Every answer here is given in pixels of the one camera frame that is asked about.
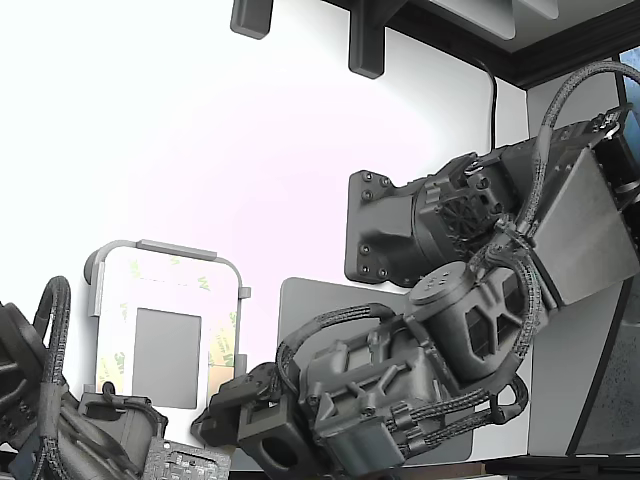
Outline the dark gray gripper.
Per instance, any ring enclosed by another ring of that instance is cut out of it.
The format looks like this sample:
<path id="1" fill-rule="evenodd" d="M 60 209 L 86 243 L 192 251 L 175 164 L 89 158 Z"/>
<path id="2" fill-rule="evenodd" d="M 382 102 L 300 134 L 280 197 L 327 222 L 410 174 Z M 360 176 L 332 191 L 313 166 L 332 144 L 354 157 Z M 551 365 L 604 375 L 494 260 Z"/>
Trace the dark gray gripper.
<path id="1" fill-rule="evenodd" d="M 78 411 L 127 453 L 146 453 L 151 439 L 163 437 L 168 426 L 168 418 L 147 397 L 85 392 Z"/>
<path id="2" fill-rule="evenodd" d="M 318 473 L 320 455 L 291 393 L 272 386 L 276 368 L 263 363 L 222 384 L 192 422 L 192 435 L 212 447 L 235 446 L 266 473 Z"/>

